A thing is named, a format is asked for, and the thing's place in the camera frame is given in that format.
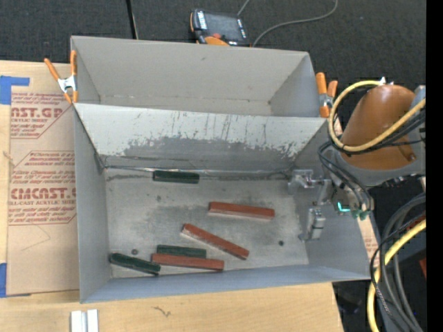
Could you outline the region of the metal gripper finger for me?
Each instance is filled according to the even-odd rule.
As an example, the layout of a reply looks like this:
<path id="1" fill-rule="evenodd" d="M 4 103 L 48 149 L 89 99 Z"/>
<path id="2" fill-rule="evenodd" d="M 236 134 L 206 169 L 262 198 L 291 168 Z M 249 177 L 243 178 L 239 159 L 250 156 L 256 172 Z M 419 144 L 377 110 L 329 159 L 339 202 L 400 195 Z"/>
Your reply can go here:
<path id="1" fill-rule="evenodd" d="M 308 210 L 305 226 L 299 235 L 301 241 L 319 240 L 325 227 L 326 218 L 319 207 L 311 207 Z"/>
<path id="2" fill-rule="evenodd" d="M 288 194 L 295 194 L 301 189 L 313 189 L 324 185 L 324 179 L 314 177 L 312 169 L 294 169 L 289 179 L 287 189 Z"/>

